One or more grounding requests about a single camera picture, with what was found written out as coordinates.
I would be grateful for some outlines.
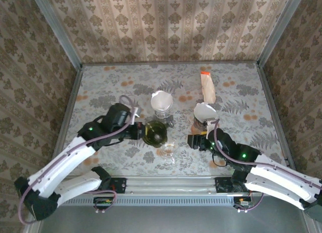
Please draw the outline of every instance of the small glass cup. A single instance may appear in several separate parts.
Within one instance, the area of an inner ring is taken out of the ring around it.
[[[155,121],[159,121],[159,122],[163,123],[164,125],[166,125],[167,128],[169,128],[169,127],[173,128],[174,127],[174,117],[173,117],[173,115],[170,115],[167,118],[163,118],[163,119],[160,119],[156,115],[154,115],[153,119]]]
[[[170,115],[171,115],[170,109],[171,109],[171,107],[167,108],[166,110],[154,109],[154,113],[157,118],[166,119],[166,118],[170,117]]]
[[[165,144],[160,147],[160,156],[165,160],[171,160],[172,163],[175,163],[174,155],[177,152],[178,144],[177,141],[173,138],[169,138]]]

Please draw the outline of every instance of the table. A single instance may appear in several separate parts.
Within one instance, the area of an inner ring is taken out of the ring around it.
[[[233,140],[260,149],[271,159],[285,164],[255,63],[143,64],[83,67],[82,83],[74,105],[65,146],[82,126],[127,95],[142,108],[142,117],[152,119],[151,94],[164,90],[173,95],[174,128],[168,132],[178,142],[176,163],[165,161],[156,148],[143,140],[126,140],[103,147],[79,165],[72,174],[83,174],[99,165],[112,176],[219,176],[233,168],[213,164],[211,153],[193,150],[187,135],[194,131],[193,109],[203,102],[200,71],[211,72],[216,89],[212,106],[220,128]]]

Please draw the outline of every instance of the paper coffee filter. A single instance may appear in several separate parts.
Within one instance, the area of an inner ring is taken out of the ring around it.
[[[172,103],[172,95],[167,92],[157,91],[152,94],[151,106],[155,110],[165,111],[172,105]]]
[[[210,118],[217,118],[217,112],[207,103],[197,103],[195,109],[193,110],[193,114],[197,118],[198,121],[204,122]]]

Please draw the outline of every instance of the gray floor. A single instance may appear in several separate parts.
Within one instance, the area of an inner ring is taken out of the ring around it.
[[[307,233],[300,210],[265,197],[248,213],[228,207],[125,207],[106,213],[92,207],[60,207],[42,223],[43,233]]]

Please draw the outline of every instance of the black wire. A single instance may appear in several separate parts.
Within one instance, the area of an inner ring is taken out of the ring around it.
[[[247,196],[247,197],[243,198],[243,200],[245,200],[245,199],[247,199],[248,197],[250,197],[251,193],[252,193],[252,192],[250,192],[250,193],[248,194],[248,196]]]
[[[235,204],[234,206],[237,206],[238,208],[243,209],[243,210],[247,210],[247,208],[241,206],[240,204]]]
[[[113,145],[116,145],[116,144],[121,143],[122,141],[123,141],[123,139],[121,138],[121,139],[119,139],[119,141],[114,142],[114,143],[111,143],[111,144],[108,144],[108,145],[106,145],[106,146],[113,146]]]
[[[224,168],[227,166],[227,162],[226,164],[223,166],[223,165],[218,165],[217,163],[215,163],[215,160],[214,160],[214,154],[212,154],[212,161],[213,161],[213,164],[215,164],[217,167],[221,167],[221,168]]]

